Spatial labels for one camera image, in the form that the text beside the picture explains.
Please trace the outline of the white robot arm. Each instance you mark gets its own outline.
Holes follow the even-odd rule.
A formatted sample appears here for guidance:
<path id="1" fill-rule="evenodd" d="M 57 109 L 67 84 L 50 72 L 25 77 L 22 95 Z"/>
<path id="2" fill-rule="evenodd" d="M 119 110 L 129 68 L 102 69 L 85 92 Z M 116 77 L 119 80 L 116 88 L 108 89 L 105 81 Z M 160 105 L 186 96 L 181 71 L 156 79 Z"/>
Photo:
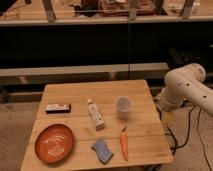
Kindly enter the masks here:
<path id="1" fill-rule="evenodd" d="M 197 63 L 170 70 L 164 77 L 165 87 L 156 96 L 157 108 L 173 111 L 188 100 L 213 117 L 213 89 L 203 84 L 205 79 L 206 71 Z"/>

